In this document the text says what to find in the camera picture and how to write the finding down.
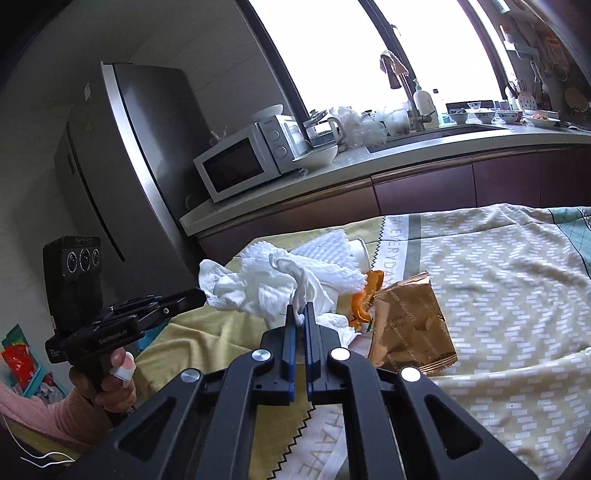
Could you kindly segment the left hand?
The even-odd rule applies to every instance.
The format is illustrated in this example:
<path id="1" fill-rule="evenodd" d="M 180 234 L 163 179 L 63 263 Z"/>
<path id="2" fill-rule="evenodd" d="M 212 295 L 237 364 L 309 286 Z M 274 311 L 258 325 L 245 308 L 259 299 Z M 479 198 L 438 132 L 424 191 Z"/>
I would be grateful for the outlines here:
<path id="1" fill-rule="evenodd" d="M 75 389 L 87 400 L 99 405 L 107 412 L 124 413 L 136 400 L 133 380 L 123 381 L 113 375 L 106 376 L 101 383 L 101 391 L 96 392 L 91 382 L 75 368 L 69 371 L 69 379 Z"/>

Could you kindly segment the pink left sleeve forearm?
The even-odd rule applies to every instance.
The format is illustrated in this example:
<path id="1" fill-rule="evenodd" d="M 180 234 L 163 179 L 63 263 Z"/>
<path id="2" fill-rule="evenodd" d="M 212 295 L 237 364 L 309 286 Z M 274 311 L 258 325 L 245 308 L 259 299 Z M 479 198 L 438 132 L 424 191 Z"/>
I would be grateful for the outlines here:
<path id="1" fill-rule="evenodd" d="M 46 405 L 37 397 L 17 395 L 2 383 L 0 402 L 6 418 L 64 444 L 96 445 L 109 431 L 76 388 L 65 399 Z"/>

